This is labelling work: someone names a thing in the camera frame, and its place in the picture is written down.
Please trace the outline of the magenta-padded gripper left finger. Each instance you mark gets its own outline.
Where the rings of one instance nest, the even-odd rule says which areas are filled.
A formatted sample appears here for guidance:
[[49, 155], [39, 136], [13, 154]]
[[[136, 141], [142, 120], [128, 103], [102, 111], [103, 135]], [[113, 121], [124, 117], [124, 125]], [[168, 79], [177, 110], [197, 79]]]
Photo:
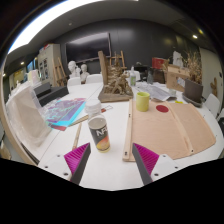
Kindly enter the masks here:
[[65, 155], [57, 154], [42, 165], [45, 171], [78, 185], [82, 179], [91, 146], [89, 143], [73, 148]]

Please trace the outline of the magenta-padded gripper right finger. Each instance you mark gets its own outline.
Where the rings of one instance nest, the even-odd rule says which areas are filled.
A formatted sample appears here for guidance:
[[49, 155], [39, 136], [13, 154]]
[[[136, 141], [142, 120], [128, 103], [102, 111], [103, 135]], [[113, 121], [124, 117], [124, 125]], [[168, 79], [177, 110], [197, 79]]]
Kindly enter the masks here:
[[144, 185], [168, 176], [180, 169], [180, 166], [167, 154], [158, 155], [137, 143], [132, 145], [137, 167]]

